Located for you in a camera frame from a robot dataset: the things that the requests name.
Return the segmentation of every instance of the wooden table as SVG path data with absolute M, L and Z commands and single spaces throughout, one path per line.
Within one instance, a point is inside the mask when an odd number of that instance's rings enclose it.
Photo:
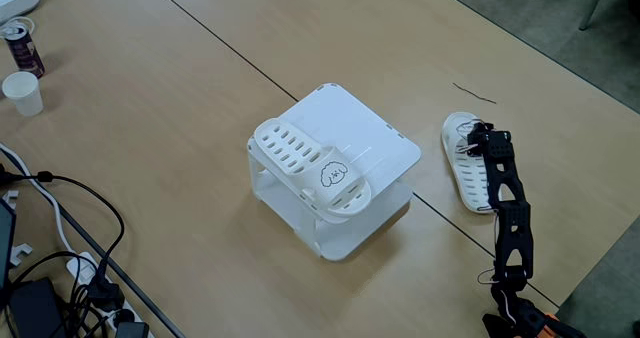
M 455 111 L 510 130 L 532 283 L 557 304 L 640 212 L 640 117 L 456 0 L 174 1 L 292 96 L 337 82 L 404 131 L 416 193 L 489 250 L 492 217 L 462 205 L 440 130 Z
M 256 201 L 246 141 L 295 102 L 169 0 L 43 0 L 31 16 L 45 111 L 23 118 L 0 100 L 0 137 L 32 170 L 83 181 L 121 210 L 115 260 L 187 336 L 485 336 L 480 318 L 495 305 L 476 275 L 491 257 L 420 200 L 339 264 Z M 6 50 L 0 62 L 1 76 L 15 69 Z M 114 239 L 92 197 L 49 187 L 103 246 Z M 36 249 L 26 266 L 62 247 L 51 208 L 20 189 L 16 243 Z M 62 262 L 34 278 L 46 274 L 70 281 Z

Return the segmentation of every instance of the gray carpet floor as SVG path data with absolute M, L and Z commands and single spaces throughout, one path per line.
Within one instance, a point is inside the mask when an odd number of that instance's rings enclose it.
M 640 24 L 627 0 L 460 0 L 640 113 Z M 561 306 L 561 320 L 590 338 L 631 338 L 640 319 L 640 218 Z
M 596 87 L 640 112 L 640 24 L 627 0 L 460 0 Z
M 560 307 L 558 318 L 589 338 L 632 338 L 640 319 L 640 219 Z

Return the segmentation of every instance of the table leg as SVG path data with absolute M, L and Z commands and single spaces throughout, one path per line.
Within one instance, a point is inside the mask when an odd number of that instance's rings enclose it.
M 584 18 L 582 18 L 582 22 L 580 22 L 580 30 L 585 30 L 589 26 L 589 23 L 591 22 L 591 16 L 593 16 L 593 12 L 595 12 L 599 1 L 600 0 L 591 0 L 591 3 L 587 8 L 587 13 L 585 14 Z

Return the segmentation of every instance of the soda can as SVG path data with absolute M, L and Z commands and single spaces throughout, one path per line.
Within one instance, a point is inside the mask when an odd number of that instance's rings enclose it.
M 2 34 L 9 45 L 9 50 L 18 69 L 33 73 L 38 78 L 42 77 L 44 65 L 27 26 L 21 22 L 12 22 L 3 29 Z

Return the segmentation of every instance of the white paper cup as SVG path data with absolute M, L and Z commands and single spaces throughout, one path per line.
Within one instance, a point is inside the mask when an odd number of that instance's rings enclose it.
M 25 117 L 42 112 L 42 97 L 38 78 L 29 72 L 16 72 L 2 82 L 2 93 L 18 108 Z

